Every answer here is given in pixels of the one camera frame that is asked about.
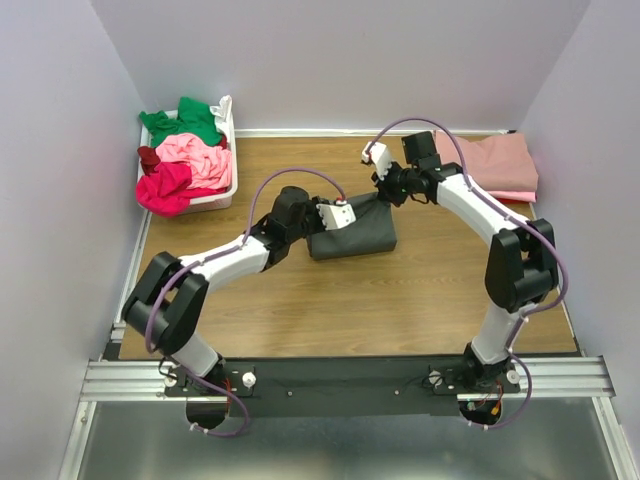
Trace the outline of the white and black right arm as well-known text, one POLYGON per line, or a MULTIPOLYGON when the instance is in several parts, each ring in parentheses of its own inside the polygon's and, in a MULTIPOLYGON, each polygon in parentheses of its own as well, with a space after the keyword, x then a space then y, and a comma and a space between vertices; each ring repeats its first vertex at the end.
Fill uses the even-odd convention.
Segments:
POLYGON ((489 307, 479 333, 465 347, 447 379, 470 390, 505 374, 524 323, 559 281, 554 231, 501 205, 471 178, 461 161, 442 163, 434 136, 425 131, 402 140, 407 165, 373 141, 361 160, 374 167, 379 194, 396 206, 407 199, 432 202, 456 214, 487 245, 484 285, 489 307))

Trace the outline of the dark grey t shirt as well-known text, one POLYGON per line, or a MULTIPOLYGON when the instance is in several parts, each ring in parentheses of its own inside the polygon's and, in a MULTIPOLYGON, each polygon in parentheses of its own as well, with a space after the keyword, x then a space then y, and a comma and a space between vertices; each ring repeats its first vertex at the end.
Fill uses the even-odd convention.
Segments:
POLYGON ((306 239, 315 261, 370 255, 393 251, 397 236, 391 204, 376 192, 350 199, 356 221, 338 230, 316 233, 306 239))

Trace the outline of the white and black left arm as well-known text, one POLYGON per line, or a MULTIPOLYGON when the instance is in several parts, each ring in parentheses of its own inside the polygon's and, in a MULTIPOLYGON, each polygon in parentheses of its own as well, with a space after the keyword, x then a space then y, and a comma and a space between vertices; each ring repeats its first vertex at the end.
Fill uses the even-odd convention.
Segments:
POLYGON ((121 310, 124 322, 144 337, 145 347, 188 373, 220 384, 224 360, 196 331, 208 294, 280 263, 293 243, 322 232, 319 197, 287 186, 272 209, 226 245, 182 259, 155 255, 121 310))

